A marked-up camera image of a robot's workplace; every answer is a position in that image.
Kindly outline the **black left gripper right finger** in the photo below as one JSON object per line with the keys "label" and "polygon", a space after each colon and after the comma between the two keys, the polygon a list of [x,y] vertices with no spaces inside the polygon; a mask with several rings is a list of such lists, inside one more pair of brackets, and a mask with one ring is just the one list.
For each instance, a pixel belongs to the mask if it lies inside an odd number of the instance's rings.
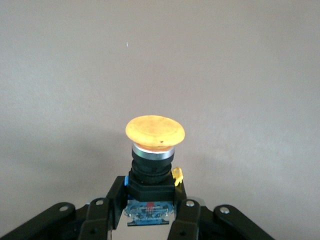
{"label": "black left gripper right finger", "polygon": [[273,237],[259,227],[239,209],[222,204],[213,210],[187,197],[183,183],[174,192],[175,219],[169,240],[272,240]]}

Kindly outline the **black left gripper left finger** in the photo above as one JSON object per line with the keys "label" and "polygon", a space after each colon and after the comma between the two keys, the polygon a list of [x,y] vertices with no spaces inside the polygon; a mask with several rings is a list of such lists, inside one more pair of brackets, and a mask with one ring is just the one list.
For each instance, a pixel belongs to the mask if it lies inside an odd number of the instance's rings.
{"label": "black left gripper left finger", "polygon": [[110,240],[127,205],[125,176],[117,176],[106,197],[76,207],[60,202],[42,211],[2,240]]}

